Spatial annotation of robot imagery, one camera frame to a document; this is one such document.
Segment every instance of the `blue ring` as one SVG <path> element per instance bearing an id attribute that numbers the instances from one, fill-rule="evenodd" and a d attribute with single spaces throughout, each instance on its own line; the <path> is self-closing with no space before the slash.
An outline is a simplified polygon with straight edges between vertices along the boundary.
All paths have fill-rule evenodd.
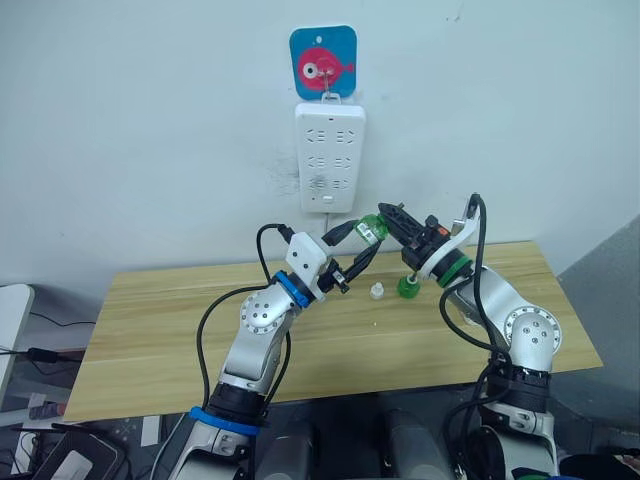
<path id="1" fill-rule="evenodd" d="M 296 286 L 287 278 L 287 275 L 283 271 L 276 272 L 275 277 L 282 284 L 282 286 L 291 294 L 295 299 L 296 303 L 302 308 L 307 308 L 309 306 L 309 299 L 305 297 L 305 295 L 296 288 Z"/>
<path id="2" fill-rule="evenodd" d="M 204 412 L 200 407 L 193 407 L 189 412 L 189 416 L 196 420 L 217 427 L 221 430 L 227 430 L 228 432 L 239 433 L 240 435 L 248 435 L 250 437 L 257 437 L 260 433 L 260 427 L 255 425 L 247 425 L 245 423 L 230 422 L 222 418 L 211 415 Z"/>

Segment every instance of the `electrical socket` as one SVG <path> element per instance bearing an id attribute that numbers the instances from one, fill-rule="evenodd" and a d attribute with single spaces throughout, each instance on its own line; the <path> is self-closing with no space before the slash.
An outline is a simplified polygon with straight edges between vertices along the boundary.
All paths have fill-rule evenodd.
<path id="1" fill-rule="evenodd" d="M 302 209 L 349 212 L 360 170 L 364 109 L 359 105 L 301 103 L 295 118 Z"/>

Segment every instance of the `cartoon fish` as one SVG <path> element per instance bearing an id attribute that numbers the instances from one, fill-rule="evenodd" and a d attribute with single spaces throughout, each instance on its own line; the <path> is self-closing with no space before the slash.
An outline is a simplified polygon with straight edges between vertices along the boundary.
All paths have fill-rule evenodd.
<path id="1" fill-rule="evenodd" d="M 353 73 L 353 64 L 343 66 L 338 57 L 323 47 L 305 50 L 298 59 L 298 78 L 310 90 L 323 91 L 325 75 L 331 87 L 344 71 Z"/>

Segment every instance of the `white bottle cap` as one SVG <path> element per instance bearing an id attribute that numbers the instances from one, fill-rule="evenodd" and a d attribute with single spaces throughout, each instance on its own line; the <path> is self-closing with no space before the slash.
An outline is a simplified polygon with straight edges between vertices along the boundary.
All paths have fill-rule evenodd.
<path id="1" fill-rule="evenodd" d="M 384 296 L 384 287 L 382 283 L 376 282 L 371 286 L 371 291 L 369 292 L 371 298 L 374 300 L 380 300 Z"/>

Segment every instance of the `fish eye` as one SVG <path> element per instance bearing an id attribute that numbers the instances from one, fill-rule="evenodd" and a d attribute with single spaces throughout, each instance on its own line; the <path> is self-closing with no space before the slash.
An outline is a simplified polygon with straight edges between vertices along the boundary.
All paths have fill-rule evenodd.
<path id="1" fill-rule="evenodd" d="M 302 67 L 302 73 L 307 78 L 316 78 L 318 76 L 318 67 L 315 63 L 305 63 Z"/>

